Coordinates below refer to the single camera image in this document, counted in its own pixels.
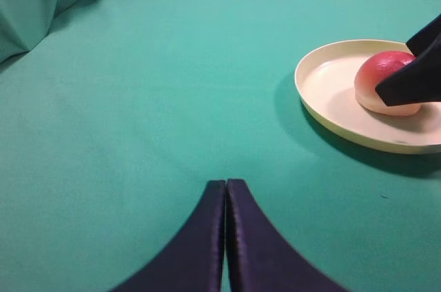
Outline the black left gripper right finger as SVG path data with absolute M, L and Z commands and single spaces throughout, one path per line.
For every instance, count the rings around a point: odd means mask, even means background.
M 232 291 L 344 291 L 276 230 L 242 179 L 227 181 L 226 251 Z

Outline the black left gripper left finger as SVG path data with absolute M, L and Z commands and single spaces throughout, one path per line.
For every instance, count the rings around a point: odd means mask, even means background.
M 177 234 L 114 291 L 220 291 L 224 260 L 225 181 L 211 180 Z

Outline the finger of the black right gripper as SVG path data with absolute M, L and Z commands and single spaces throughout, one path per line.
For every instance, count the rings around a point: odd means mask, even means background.
M 413 37 L 406 42 L 416 59 L 388 76 L 376 87 L 376 94 L 389 107 L 440 101 L 440 36 Z
M 435 19 L 426 24 L 406 41 L 406 46 L 414 56 L 422 54 L 440 35 L 439 14 Z

